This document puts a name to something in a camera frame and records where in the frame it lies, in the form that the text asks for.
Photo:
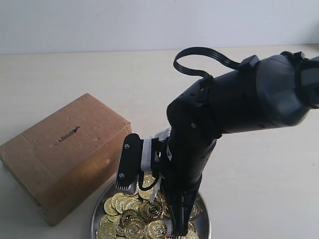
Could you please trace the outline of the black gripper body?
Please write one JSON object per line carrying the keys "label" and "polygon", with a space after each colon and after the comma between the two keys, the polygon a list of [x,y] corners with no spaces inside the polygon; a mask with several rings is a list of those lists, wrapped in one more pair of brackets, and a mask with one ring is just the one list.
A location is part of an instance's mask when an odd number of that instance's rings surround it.
{"label": "black gripper body", "polygon": [[171,207],[191,207],[202,180],[203,170],[217,140],[203,143],[198,140],[166,139],[160,144],[162,190]]}

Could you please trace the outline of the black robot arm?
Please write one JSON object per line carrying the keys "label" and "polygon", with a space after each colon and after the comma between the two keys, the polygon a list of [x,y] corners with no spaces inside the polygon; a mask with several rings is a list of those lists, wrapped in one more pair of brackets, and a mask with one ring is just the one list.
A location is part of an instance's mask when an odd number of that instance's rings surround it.
{"label": "black robot arm", "polygon": [[[177,59],[210,57],[230,68],[213,77],[187,68]],[[217,140],[231,133],[290,127],[319,107],[319,60],[284,51],[265,59],[250,56],[235,62],[216,50],[191,47],[179,52],[174,68],[198,81],[166,110],[171,130],[164,142],[167,166],[161,184],[167,199],[172,234],[185,236],[202,173]]]}

